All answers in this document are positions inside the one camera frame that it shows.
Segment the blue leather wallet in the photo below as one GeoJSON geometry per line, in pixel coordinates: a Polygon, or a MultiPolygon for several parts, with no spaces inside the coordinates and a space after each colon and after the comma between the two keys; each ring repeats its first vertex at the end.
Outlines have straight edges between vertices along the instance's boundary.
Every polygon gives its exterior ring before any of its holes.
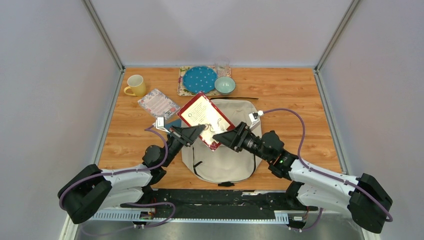
{"type": "Polygon", "coordinates": [[[178,118],[176,120],[173,120],[173,121],[170,121],[170,122],[166,123],[165,124],[165,128],[168,131],[170,131],[171,130],[171,127],[181,127],[181,125],[182,125],[182,120],[178,118]]]}

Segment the red white book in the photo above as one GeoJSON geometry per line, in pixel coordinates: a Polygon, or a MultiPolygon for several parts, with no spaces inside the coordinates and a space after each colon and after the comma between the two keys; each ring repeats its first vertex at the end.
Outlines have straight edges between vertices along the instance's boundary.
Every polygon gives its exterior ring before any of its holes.
{"type": "Polygon", "coordinates": [[[199,138],[211,151],[221,145],[213,139],[214,135],[235,128],[228,117],[202,91],[189,100],[177,112],[177,116],[189,127],[204,125],[199,138]]]}

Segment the beige canvas backpack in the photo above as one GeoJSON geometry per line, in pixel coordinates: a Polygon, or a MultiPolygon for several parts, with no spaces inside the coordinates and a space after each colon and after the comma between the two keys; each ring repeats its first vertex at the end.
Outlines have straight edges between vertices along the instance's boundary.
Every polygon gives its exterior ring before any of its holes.
{"type": "MultiPolygon", "coordinates": [[[[241,122],[249,126],[251,124],[249,114],[257,111],[248,100],[212,99],[211,101],[235,126],[241,122]]],[[[190,147],[183,147],[181,156],[182,162],[196,177],[225,186],[250,178],[263,161],[246,150],[235,152],[224,145],[212,151],[201,139],[197,139],[190,147]]]]}

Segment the floral cover book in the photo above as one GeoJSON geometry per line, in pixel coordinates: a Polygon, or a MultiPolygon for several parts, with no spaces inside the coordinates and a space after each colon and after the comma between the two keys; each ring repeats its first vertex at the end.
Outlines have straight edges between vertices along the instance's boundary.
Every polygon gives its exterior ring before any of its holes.
{"type": "Polygon", "coordinates": [[[157,88],[147,93],[137,103],[154,118],[163,117],[166,120],[171,118],[181,108],[157,88]]]}

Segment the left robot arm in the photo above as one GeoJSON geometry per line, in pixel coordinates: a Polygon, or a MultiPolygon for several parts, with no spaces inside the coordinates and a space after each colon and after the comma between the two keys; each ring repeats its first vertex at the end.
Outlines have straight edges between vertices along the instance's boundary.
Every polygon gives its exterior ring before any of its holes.
{"type": "Polygon", "coordinates": [[[163,146],[150,145],[142,163],[121,169],[100,169],[89,164],[75,175],[57,197],[59,207],[74,224],[81,224],[99,210],[122,204],[148,207],[153,201],[151,186],[165,175],[166,168],[184,148],[190,147],[206,128],[204,124],[189,127],[171,126],[163,146]]]}

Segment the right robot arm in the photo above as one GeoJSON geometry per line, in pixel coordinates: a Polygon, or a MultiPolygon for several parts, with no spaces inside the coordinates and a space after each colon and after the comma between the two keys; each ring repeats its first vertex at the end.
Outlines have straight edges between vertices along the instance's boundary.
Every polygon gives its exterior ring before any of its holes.
{"type": "Polygon", "coordinates": [[[375,234],[393,221],[389,213],[393,200],[370,174],[358,177],[311,164],[285,150],[275,131],[256,136],[244,122],[233,130],[215,134],[213,139],[235,152],[245,150],[265,160],[274,176],[290,180],[285,195],[290,209],[303,205],[337,212],[375,234]]]}

